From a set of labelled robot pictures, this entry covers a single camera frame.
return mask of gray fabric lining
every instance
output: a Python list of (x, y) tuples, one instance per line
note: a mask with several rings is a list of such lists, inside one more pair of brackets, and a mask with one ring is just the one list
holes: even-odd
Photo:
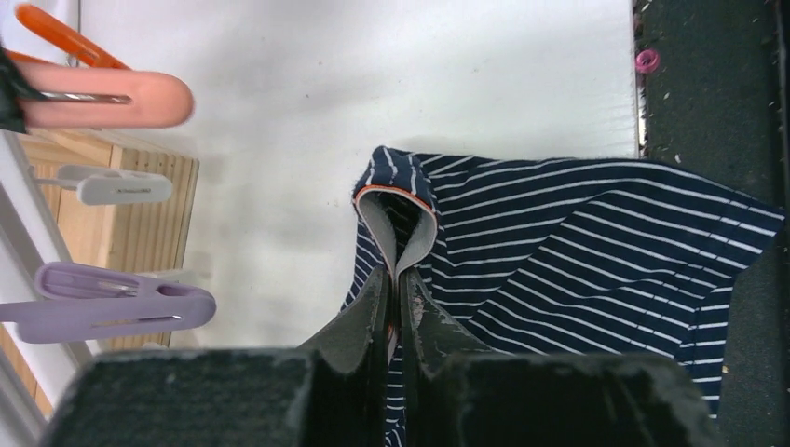
[[(406, 244), (400, 259), (395, 259), (395, 230), (392, 227), (392, 222), (389, 221), (387, 212), (374, 194), (377, 192), (403, 196), (420, 209), (419, 221), (417, 221), (415, 231), (409, 237), (409, 242)], [(393, 276), (393, 280), (396, 283), (401, 272), (420, 262), (430, 253), (430, 249), (436, 241), (436, 219), (431, 212), (425, 210), (425, 205), (415, 200), (411, 195), (400, 194), (384, 188), (368, 188), (357, 197), (357, 209), (374, 237), (375, 243), (378, 244), (385, 258), (389, 273)]]

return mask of white clothespin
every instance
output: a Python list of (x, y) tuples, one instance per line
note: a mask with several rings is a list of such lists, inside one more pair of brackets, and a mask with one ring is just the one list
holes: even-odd
[(76, 191), (86, 205), (161, 202), (172, 194), (172, 183), (163, 175), (94, 166), (63, 165), (54, 179), (36, 181)]

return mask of purple clothespin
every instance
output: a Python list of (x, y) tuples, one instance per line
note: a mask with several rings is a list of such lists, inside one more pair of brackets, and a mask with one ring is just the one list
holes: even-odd
[(45, 264), (35, 290), (48, 300), (0, 305), (27, 343), (67, 343), (193, 329), (216, 312), (201, 288), (72, 263)]

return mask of orange clothespin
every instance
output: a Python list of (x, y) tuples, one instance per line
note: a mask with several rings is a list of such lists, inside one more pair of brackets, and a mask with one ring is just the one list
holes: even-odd
[(65, 23), (50, 16), (39, 7), (29, 4), (19, 5), (16, 16), (22, 26), (89, 67), (129, 70), (125, 63), (114, 58), (84, 35), (69, 28)]
[(6, 54), (9, 56), (9, 58), (17, 62), (52, 63), (49, 61), (44, 61), (38, 58), (34, 58), (33, 56), (28, 56), (26, 54), (18, 53), (16, 51), (11, 51), (10, 49), (6, 50)]

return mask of striped shirt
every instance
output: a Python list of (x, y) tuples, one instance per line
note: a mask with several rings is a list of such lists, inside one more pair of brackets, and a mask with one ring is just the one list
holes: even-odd
[[(718, 410), (735, 277), (783, 213), (647, 160), (492, 160), (375, 149), (357, 183), (354, 281), (410, 265), (433, 299), (507, 353), (648, 352)], [(405, 442), (401, 349), (387, 445)]]

